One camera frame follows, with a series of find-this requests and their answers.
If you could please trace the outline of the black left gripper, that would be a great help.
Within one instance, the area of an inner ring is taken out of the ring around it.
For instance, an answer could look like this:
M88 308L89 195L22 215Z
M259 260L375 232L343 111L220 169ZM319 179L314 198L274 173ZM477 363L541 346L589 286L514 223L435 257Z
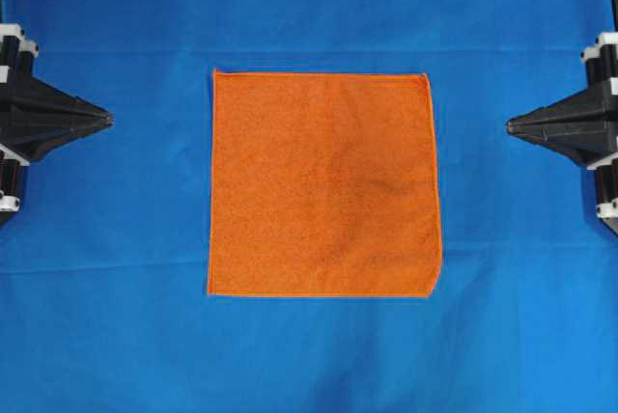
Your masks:
M78 96L68 95L31 77L39 46L27 38L17 23L1 24L1 212L18 213L26 168L51 151L75 140L92 136L113 124L112 114ZM93 118L26 119L18 123L13 111L27 111Z

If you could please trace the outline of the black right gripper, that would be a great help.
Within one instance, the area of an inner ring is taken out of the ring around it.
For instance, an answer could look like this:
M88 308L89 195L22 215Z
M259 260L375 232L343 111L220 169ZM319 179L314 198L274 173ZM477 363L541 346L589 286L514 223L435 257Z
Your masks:
M617 33L603 32L581 53L588 88L510 119L507 133L570 158L594 173L596 216L617 217ZM533 125L574 124L593 125Z

